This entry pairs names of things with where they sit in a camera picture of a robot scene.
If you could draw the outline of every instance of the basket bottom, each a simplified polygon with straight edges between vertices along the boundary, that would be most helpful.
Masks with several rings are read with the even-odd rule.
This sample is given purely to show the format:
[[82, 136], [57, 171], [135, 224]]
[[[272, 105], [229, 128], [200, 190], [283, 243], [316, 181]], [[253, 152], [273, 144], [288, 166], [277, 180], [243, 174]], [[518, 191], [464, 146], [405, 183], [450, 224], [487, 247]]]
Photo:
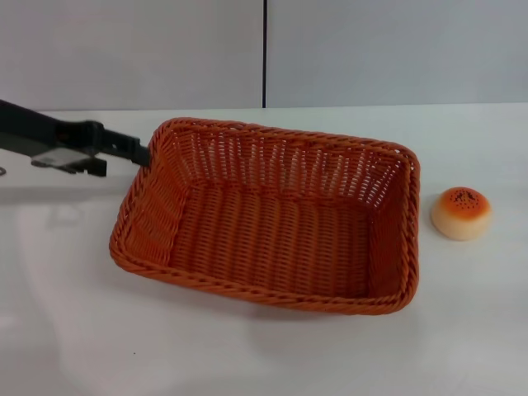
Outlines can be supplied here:
[[302, 295], [369, 294], [369, 213], [351, 207], [195, 186], [167, 265]]

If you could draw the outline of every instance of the white tabletop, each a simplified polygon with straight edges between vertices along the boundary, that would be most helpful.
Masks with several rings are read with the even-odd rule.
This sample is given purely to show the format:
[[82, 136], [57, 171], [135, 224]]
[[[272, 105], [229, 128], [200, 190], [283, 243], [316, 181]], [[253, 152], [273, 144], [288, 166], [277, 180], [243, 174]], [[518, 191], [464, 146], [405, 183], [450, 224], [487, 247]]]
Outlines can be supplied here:
[[[87, 111], [139, 136], [175, 116], [386, 139], [422, 165], [421, 280], [382, 317], [267, 308], [122, 271], [108, 241], [137, 167], [70, 176], [0, 153], [2, 396], [528, 394], [528, 104]], [[490, 232], [451, 242], [435, 194], [471, 186]]]

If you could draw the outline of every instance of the basket rim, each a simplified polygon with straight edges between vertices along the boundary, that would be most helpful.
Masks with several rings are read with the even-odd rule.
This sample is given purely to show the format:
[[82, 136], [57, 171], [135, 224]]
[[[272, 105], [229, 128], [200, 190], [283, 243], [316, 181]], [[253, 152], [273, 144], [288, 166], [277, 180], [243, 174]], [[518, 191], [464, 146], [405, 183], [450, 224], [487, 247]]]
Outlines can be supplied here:
[[[416, 155], [413, 151], [402, 146], [401, 144], [385, 142], [376, 139], [365, 139], [357, 138], [339, 134], [325, 134], [321, 132], [307, 132], [302, 130], [284, 130], [282, 128], [266, 127], [258, 124], [247, 124], [240, 121], [222, 121], [222, 120], [202, 120], [196, 118], [175, 118], [163, 122], [158, 129], [155, 131], [149, 147], [153, 151], [157, 151], [157, 145], [160, 141], [167, 138], [172, 132], [174, 125], [192, 125], [196, 126], [197, 129], [207, 130], [208, 132], [214, 133], [218, 130], [225, 131], [229, 129], [231, 134], [244, 134], [247, 132], [257, 133], [261, 137], [278, 137], [289, 141], [308, 141], [316, 144], [335, 144], [336, 146], [345, 146], [346, 148], [361, 146], [363, 149], [370, 149], [373, 151], [383, 151], [394, 155], [399, 161], [406, 165], [406, 174], [404, 181], [406, 183], [405, 200], [403, 202], [403, 212], [405, 216], [402, 216], [403, 222], [403, 255], [402, 255], [402, 282], [397, 293], [392, 295], [386, 295], [374, 298], [345, 298], [345, 297], [329, 297], [324, 295], [302, 295], [292, 292], [282, 292], [278, 290], [270, 290], [262, 287], [253, 285], [245, 285], [229, 280], [223, 280], [220, 278], [214, 278], [206, 276], [199, 272], [185, 271], [182, 269], [176, 269], [171, 267], [160, 266], [156, 262], [150, 262], [148, 260], [137, 258], [128, 253], [124, 246], [126, 235], [130, 231], [130, 226], [133, 223], [135, 212], [135, 203], [137, 203], [144, 192], [147, 190], [147, 186], [150, 184], [151, 168], [141, 168], [138, 175], [134, 179], [134, 183], [129, 189], [123, 204], [120, 207], [120, 214], [118, 221], [115, 224], [114, 230], [110, 240], [111, 255], [115, 262], [126, 269], [132, 271], [138, 275], [147, 276], [149, 278], [156, 278], [161, 281], [164, 278], [186, 278], [189, 281], [196, 281], [196, 287], [215, 285], [218, 286], [222, 295], [238, 295], [244, 293], [244, 290], [253, 290], [247, 292], [247, 300], [258, 302], [262, 295], [267, 298], [275, 297], [279, 300], [277, 305], [284, 305], [289, 308], [307, 309], [313, 304], [323, 304], [328, 307], [328, 311], [340, 312], [346, 310], [346, 306], [350, 307], [354, 311], [361, 311], [361, 307], [364, 309], [372, 309], [374, 307], [383, 307], [381, 314], [388, 312], [394, 312], [405, 305], [407, 305], [413, 298], [417, 290], [418, 282], [418, 257], [417, 257], [417, 226], [418, 226], [418, 211], [419, 211], [419, 172], [420, 165]], [[166, 161], [163, 156], [151, 156], [151, 161]]]

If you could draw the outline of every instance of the bread roll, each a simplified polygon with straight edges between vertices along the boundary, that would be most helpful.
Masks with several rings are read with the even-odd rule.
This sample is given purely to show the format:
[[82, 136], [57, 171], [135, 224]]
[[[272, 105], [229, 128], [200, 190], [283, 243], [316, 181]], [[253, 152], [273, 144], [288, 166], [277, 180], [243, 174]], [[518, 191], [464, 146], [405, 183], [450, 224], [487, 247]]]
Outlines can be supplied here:
[[445, 191], [432, 207], [431, 220], [446, 237], [468, 241], [480, 236], [491, 222], [492, 208], [485, 196], [467, 187]]

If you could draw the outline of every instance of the orange wicker basket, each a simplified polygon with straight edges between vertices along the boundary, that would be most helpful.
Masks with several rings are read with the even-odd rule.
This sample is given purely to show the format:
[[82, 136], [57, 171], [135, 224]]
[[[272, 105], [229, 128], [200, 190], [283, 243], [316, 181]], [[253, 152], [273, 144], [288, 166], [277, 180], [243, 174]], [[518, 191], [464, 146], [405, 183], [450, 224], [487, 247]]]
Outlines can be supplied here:
[[115, 262], [255, 303], [388, 314], [417, 288], [407, 148], [242, 122], [167, 121], [111, 236]]

